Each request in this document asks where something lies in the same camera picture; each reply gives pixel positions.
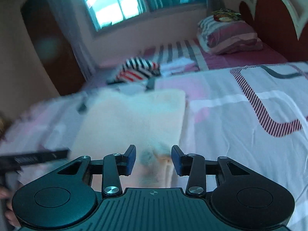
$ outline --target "metal rivet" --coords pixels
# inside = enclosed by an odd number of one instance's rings
[[[188,191],[191,192],[192,194],[198,195],[198,194],[201,194],[204,191],[204,189],[202,187],[193,186],[193,187],[190,187]]]
[[[105,191],[106,194],[112,195],[112,194],[116,194],[116,193],[119,192],[120,190],[119,190],[118,187],[109,186],[109,187],[106,187],[106,188],[104,189],[104,191]]]

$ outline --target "striped blanket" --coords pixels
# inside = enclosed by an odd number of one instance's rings
[[[155,90],[186,93],[182,149],[206,160],[230,157],[290,191],[292,231],[308,230],[307,64],[217,69],[155,83]],[[215,178],[206,187],[214,190]]]
[[[144,59],[164,64],[174,59],[186,57],[196,62],[200,70],[208,70],[204,57],[207,54],[197,39],[177,41],[146,49],[142,53]]]

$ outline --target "bed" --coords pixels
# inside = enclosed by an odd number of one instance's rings
[[[152,84],[107,88],[101,88],[107,72],[99,72],[82,92],[41,102],[25,112],[1,140],[0,153],[72,147],[87,109],[105,89],[126,95],[181,90],[186,95],[179,139],[183,152],[198,153],[207,160],[228,156],[286,187],[296,202],[288,227],[308,230],[307,20],[295,23],[305,19],[296,17],[289,0],[245,0],[240,11],[264,42],[262,51],[211,56],[196,39],[147,49],[144,58],[168,63],[184,56],[197,62],[200,71],[156,78]],[[61,163],[25,168],[23,182]],[[165,178],[170,180],[165,185],[185,187],[187,178],[178,178],[167,168]],[[215,187],[215,178],[209,177],[207,191]]]
[[[201,71],[287,62],[283,55],[273,50],[267,44],[263,44],[263,50],[260,51],[210,55],[201,48],[197,38],[148,48],[142,51],[141,57],[162,65],[185,57],[193,60],[197,64],[198,70]],[[98,70],[93,78],[85,84],[83,90],[105,87],[107,79],[112,76],[114,70],[115,68]]]

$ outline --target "door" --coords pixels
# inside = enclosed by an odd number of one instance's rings
[[[85,79],[47,0],[28,0],[21,13],[34,48],[59,94],[79,91]]]

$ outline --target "towel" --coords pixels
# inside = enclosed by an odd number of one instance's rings
[[[161,64],[161,76],[168,77],[173,74],[199,71],[198,65],[191,59],[181,57],[169,63]]]
[[[173,174],[171,148],[179,145],[185,112],[185,93],[159,90],[124,95],[102,90],[89,109],[75,143],[71,159],[88,155],[92,160],[137,149],[129,177],[120,177],[122,188],[170,187]],[[102,176],[94,175],[92,188],[101,191]]]

